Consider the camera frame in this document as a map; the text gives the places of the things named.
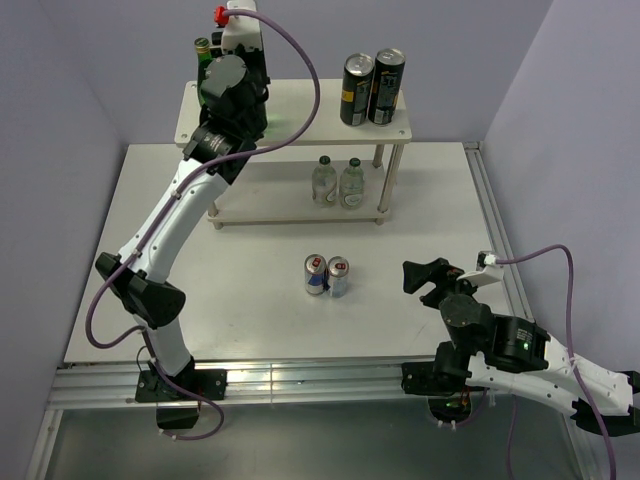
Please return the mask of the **green Perrier bottle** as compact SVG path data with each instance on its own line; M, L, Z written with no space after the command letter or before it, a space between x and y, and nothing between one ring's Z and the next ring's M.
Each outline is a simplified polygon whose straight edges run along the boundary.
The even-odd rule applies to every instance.
M201 86L206 79L206 71L212 61L211 44L208 38L198 37L194 41L194 48L197 55L197 84L196 93L199 105L203 106L205 101L201 93Z

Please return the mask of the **clear Chang bottle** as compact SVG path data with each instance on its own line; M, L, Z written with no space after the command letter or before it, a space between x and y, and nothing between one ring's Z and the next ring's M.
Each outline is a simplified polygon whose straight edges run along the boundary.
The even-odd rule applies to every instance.
M365 176L361 160L351 158L339 179L339 200L345 209L356 209L364 197Z
M320 207L332 207L336 202L337 173L327 155L322 155L312 173L312 199Z

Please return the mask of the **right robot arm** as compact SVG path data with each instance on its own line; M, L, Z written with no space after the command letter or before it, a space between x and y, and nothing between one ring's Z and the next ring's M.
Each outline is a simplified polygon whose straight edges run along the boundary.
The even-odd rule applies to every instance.
M503 267L482 252L466 272L444 258L403 264L403 290L414 294L431 283L421 303L437 310L448 332L431 361L402 364L403 391L450 397L464 388L495 389L551 407L585 431L612 437L639 430L635 371L607 370L579 356L536 323L498 314L475 299L476 291L498 283Z

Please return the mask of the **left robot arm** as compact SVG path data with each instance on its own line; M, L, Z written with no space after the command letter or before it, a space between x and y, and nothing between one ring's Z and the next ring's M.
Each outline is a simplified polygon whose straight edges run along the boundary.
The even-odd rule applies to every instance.
M202 387L179 315L186 295L168 281L184 243L206 209L237 179L267 128L269 77L260 32L226 29L195 42L199 49L200 122L168 189L136 235L95 263L136 321L152 357L151 372L172 399Z

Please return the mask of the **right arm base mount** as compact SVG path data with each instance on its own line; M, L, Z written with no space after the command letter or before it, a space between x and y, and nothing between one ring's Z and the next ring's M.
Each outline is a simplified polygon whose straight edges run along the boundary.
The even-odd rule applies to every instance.
M435 361L404 362L401 372L403 392L427 399L427 420L438 429L456 432L488 405L486 389L467 385L464 374L437 371Z

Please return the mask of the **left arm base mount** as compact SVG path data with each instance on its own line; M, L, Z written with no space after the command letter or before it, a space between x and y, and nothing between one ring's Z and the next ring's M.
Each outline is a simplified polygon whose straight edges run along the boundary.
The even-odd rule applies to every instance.
M217 402L224 399L226 387L224 369L196 369L171 377L149 368L139 373L134 401L156 406L156 425L162 434L176 440L195 441L209 438L222 429L225 414ZM187 435L186 431L196 426L204 407L217 413L217 424L206 433Z

